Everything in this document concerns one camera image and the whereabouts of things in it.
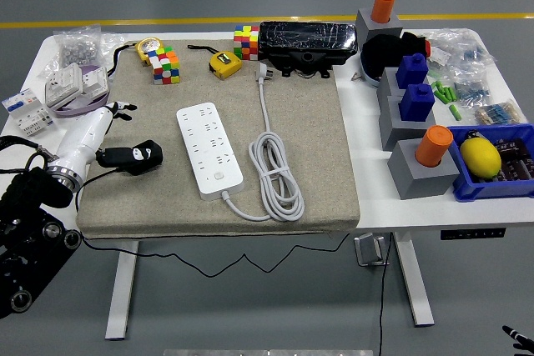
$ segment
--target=yellow floor stripe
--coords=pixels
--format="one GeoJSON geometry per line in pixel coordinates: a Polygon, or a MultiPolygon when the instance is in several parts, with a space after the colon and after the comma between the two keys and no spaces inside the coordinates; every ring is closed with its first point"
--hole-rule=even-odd
{"type": "MultiPolygon", "coordinates": [[[[127,25],[185,25],[185,24],[223,24],[259,23],[261,21],[354,21],[356,15],[324,16],[254,16],[254,17],[215,17],[215,18],[141,18],[130,20],[70,20],[70,21],[31,21],[0,23],[0,29],[20,28],[60,28],[83,27],[100,24],[102,26],[127,25]]],[[[534,13],[472,13],[472,14],[400,14],[400,20],[516,20],[534,18],[534,13]]]]}

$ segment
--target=gray felt mat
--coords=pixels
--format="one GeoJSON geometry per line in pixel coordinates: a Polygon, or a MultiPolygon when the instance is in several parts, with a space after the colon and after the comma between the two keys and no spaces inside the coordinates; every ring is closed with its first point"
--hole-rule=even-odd
{"type": "MultiPolygon", "coordinates": [[[[208,70],[211,53],[187,44],[232,48],[231,41],[167,41],[180,59],[181,83],[154,85],[152,68],[143,67],[135,51],[122,52],[111,87],[112,101],[137,105],[132,121],[113,121],[103,148],[132,147],[153,139],[164,152],[154,171],[132,177],[114,173],[84,190],[78,226],[88,238],[145,238],[183,235],[240,235],[348,231],[356,227],[360,208],[335,80],[317,74],[283,78],[275,70],[266,81],[265,100],[271,129],[284,140],[291,172],[305,199],[304,216],[294,223],[273,219],[243,220],[222,199],[199,196],[176,112],[212,102],[228,134],[244,175],[244,190],[231,196],[252,215],[265,215],[257,172],[248,146],[265,130],[254,79],[257,62],[224,81],[208,70]]],[[[106,171],[96,163],[89,177],[106,171]]]]}

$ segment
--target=rubik's cube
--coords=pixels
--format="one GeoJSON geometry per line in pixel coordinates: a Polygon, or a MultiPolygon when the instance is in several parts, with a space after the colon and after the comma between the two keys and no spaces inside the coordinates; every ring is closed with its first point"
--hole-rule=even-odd
{"type": "Polygon", "coordinates": [[[159,48],[148,52],[147,55],[154,69],[156,85],[180,82],[180,61],[172,48],[159,48]]]}
{"type": "Polygon", "coordinates": [[[241,60],[258,60],[259,27],[238,25],[234,32],[234,54],[241,60]]]}

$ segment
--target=white table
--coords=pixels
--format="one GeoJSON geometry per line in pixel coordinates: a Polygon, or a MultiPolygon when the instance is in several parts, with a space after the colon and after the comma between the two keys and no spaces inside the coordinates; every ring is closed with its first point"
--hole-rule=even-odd
{"type": "MultiPolygon", "coordinates": [[[[418,34],[424,31],[412,30],[411,32],[418,34]]],[[[127,41],[138,41],[153,35],[131,33],[124,36],[127,41]]],[[[232,33],[158,33],[155,35],[162,40],[232,38],[232,33]]],[[[57,46],[53,37],[45,39],[22,88],[31,88],[41,101],[44,100],[45,80],[39,78],[38,75],[56,52],[57,46]]],[[[381,150],[378,126],[380,109],[376,98],[376,88],[364,81],[351,81],[354,72],[359,69],[359,54],[349,59],[345,65],[334,68],[360,201],[361,218],[358,230],[362,233],[395,233],[397,252],[416,326],[432,325],[434,319],[411,241],[411,230],[532,225],[534,202],[529,198],[506,198],[458,203],[454,199],[452,188],[442,196],[400,200],[387,167],[390,152],[381,150]]],[[[495,65],[488,68],[488,82],[495,103],[514,100],[495,65]]],[[[434,114],[438,124],[461,125],[461,122],[458,123],[452,117],[448,108],[439,102],[436,102],[434,114]]],[[[72,123],[70,119],[57,119],[53,127],[36,134],[31,139],[51,152],[55,152],[72,123]]],[[[2,131],[2,135],[8,134],[21,134],[11,118],[8,119],[2,131]]],[[[20,168],[31,153],[30,149],[20,146],[6,149],[0,153],[2,168],[20,168]]],[[[0,176],[2,193],[11,179],[12,177],[9,176],[0,176]]],[[[59,218],[67,229],[77,228],[73,204],[65,209],[44,208],[59,218]]],[[[123,246],[135,251],[138,242],[124,242],[123,246]]],[[[124,336],[134,267],[135,257],[121,253],[106,338],[116,339],[124,336]]]]}

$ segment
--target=gray block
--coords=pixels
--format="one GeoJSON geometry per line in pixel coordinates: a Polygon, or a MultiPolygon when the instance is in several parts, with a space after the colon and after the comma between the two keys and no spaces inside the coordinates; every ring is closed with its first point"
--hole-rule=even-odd
{"type": "Polygon", "coordinates": [[[420,143],[419,138],[397,142],[387,162],[401,199],[442,195],[460,175],[448,150],[435,167],[419,164],[416,150],[420,143]]]}
{"type": "Polygon", "coordinates": [[[358,37],[358,48],[364,46],[368,40],[375,37],[379,33],[386,35],[401,36],[402,24],[395,13],[391,13],[390,21],[388,23],[375,23],[370,19],[371,8],[358,9],[358,15],[356,17],[356,35],[358,37]]]}
{"type": "Polygon", "coordinates": [[[376,96],[378,97],[378,107],[380,111],[382,106],[387,104],[388,96],[403,97],[405,89],[400,89],[399,84],[397,83],[396,73],[399,68],[397,67],[386,67],[382,73],[382,78],[380,79],[380,84],[376,89],[376,96]]]}
{"type": "Polygon", "coordinates": [[[434,113],[431,111],[424,122],[403,121],[399,103],[402,97],[388,96],[387,105],[380,111],[378,125],[380,128],[380,139],[382,149],[392,151],[397,141],[402,139],[423,138],[428,128],[436,125],[434,113]]]}

